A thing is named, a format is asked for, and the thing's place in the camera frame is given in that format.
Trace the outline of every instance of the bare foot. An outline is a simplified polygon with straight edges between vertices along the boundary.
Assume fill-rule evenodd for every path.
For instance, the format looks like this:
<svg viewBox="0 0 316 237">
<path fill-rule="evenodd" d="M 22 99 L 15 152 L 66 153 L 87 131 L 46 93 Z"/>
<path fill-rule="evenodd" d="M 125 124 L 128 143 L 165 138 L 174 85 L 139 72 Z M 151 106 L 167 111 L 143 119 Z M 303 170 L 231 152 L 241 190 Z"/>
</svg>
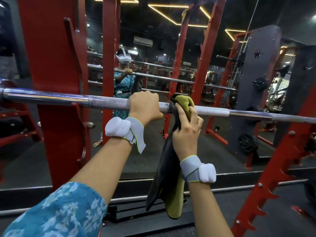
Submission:
<svg viewBox="0 0 316 237">
<path fill-rule="evenodd" d="M 92 146 L 93 147 L 98 147 L 101 144 L 102 144 L 102 140 L 99 140 L 98 142 L 94 143 Z"/>
</svg>

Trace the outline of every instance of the ceiling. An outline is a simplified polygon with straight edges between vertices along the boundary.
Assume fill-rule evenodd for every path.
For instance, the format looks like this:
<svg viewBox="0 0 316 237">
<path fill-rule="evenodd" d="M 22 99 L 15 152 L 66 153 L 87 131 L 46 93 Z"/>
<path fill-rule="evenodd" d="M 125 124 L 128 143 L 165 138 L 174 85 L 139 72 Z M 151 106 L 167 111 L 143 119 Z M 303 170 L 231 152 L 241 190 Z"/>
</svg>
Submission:
<svg viewBox="0 0 316 237">
<path fill-rule="evenodd" d="M 176 40 L 180 32 L 181 14 L 192 0 L 122 0 L 121 41 L 124 30 L 144 33 L 153 38 Z M 229 55 L 233 43 L 232 29 L 247 30 L 257 0 L 227 0 L 217 34 L 212 60 L 215 55 Z M 203 43 L 203 31 L 211 15 L 213 3 L 203 5 L 190 16 L 186 44 Z M 86 0 L 87 18 L 102 22 L 102 0 Z M 307 44 L 316 44 L 316 0 L 259 0 L 250 30 L 267 25 L 278 25 L 282 34 Z M 191 53 L 199 55 L 199 50 Z"/>
</svg>

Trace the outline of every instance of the hand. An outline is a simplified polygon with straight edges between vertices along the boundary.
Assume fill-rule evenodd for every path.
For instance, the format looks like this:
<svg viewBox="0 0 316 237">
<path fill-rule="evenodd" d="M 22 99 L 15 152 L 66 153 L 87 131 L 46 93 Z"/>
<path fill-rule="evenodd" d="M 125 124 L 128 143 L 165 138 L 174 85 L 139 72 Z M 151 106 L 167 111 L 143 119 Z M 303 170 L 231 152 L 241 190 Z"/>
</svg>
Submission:
<svg viewBox="0 0 316 237">
<path fill-rule="evenodd" d="M 183 108 L 176 103 L 181 122 L 181 130 L 176 129 L 172 136 L 173 148 L 180 161 L 190 155 L 196 155 L 198 151 L 198 136 L 201 131 L 203 119 L 198 116 L 194 107 L 189 107 L 191 121 L 189 122 Z"/>
<path fill-rule="evenodd" d="M 130 96 L 130 114 L 129 116 L 138 119 L 143 126 L 150 121 L 163 118 L 159 111 L 159 96 L 150 91 L 135 92 Z"/>
<path fill-rule="evenodd" d="M 133 74 L 133 70 L 131 70 L 131 69 L 125 70 L 125 76 L 132 75 L 132 74 Z"/>
</svg>

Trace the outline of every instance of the vr headset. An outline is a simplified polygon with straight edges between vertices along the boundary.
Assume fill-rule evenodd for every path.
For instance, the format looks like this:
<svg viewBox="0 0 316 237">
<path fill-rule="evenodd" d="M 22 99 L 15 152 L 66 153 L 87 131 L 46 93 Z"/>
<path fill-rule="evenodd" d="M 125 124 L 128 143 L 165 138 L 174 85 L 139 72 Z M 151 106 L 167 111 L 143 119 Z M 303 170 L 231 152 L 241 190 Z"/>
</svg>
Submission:
<svg viewBox="0 0 316 237">
<path fill-rule="evenodd" d="M 118 59 L 119 63 L 121 64 L 128 64 L 132 62 L 132 58 L 129 54 L 126 54 L 125 50 L 122 48 L 123 54 L 118 55 L 116 52 L 116 58 Z"/>
</svg>

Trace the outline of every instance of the wrist tracker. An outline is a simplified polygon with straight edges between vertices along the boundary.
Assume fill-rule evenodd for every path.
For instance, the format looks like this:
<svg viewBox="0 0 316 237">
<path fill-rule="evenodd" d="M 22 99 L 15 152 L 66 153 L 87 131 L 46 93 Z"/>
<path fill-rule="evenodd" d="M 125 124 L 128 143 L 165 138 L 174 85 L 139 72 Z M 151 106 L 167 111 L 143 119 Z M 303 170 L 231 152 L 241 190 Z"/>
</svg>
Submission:
<svg viewBox="0 0 316 237">
<path fill-rule="evenodd" d="M 113 117 L 105 126 L 106 136 L 122 137 L 130 142 L 137 144 L 138 152 L 141 154 L 146 147 L 144 143 L 144 126 L 133 117 L 122 120 L 120 117 Z"/>
<path fill-rule="evenodd" d="M 180 167 L 187 182 L 214 183 L 216 170 L 213 164 L 203 164 L 197 155 L 190 155 L 180 162 Z"/>
</svg>

